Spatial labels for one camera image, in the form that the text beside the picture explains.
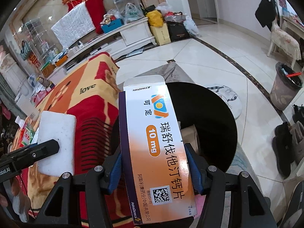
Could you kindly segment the person left hand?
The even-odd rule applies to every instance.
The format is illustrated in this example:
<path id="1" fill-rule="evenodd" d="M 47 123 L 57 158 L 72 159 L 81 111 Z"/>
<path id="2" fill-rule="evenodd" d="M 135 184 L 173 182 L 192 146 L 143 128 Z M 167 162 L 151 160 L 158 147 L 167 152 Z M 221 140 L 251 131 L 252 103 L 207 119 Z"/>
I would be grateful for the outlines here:
<path id="1" fill-rule="evenodd" d="M 0 205 L 2 207 L 7 207 L 8 205 L 7 199 L 2 194 L 0 194 Z"/>

